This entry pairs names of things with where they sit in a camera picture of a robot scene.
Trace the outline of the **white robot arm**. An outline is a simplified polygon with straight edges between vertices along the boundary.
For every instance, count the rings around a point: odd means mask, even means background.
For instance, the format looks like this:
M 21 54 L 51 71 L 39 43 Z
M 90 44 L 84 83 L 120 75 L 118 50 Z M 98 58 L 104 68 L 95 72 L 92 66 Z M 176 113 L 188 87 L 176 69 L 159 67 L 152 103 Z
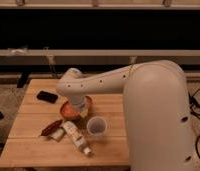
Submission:
M 71 68 L 57 92 L 77 110 L 87 94 L 122 95 L 131 171 L 194 171 L 189 93 L 178 64 L 146 62 L 90 77 Z

